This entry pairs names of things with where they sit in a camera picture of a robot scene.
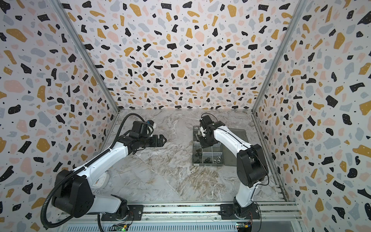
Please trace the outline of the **clear plastic organizer box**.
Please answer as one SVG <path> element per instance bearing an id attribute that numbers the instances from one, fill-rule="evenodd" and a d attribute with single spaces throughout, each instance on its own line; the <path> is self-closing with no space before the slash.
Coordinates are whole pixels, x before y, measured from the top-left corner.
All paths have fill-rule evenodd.
<path id="1" fill-rule="evenodd" d="M 237 166 L 237 158 L 221 143 L 202 148 L 200 127 L 193 127 L 192 163 L 194 166 Z"/>

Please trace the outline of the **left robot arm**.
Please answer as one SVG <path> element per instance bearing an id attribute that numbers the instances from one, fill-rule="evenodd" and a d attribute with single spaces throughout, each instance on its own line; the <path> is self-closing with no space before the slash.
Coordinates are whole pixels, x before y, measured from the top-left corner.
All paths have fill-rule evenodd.
<path id="1" fill-rule="evenodd" d="M 160 148 L 166 143 L 163 135 L 154 135 L 155 123 L 134 121 L 132 129 L 117 135 L 104 152 L 73 171 L 61 171 L 56 184 L 61 186 L 54 193 L 51 204 L 74 218 L 86 214 L 108 213 L 116 219 L 128 215 L 127 200 L 112 196 L 98 196 L 92 187 L 106 171 L 118 161 L 145 148 Z"/>

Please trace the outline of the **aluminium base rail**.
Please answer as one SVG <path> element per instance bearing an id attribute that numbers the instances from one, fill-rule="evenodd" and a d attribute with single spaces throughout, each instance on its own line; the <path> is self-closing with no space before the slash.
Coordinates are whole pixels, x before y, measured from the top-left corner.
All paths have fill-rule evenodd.
<path id="1" fill-rule="evenodd" d="M 245 218 L 233 213 L 231 202 L 148 202 L 129 204 L 125 219 L 85 215 L 58 228 L 59 232 L 305 232 L 293 202 L 256 202 Z"/>

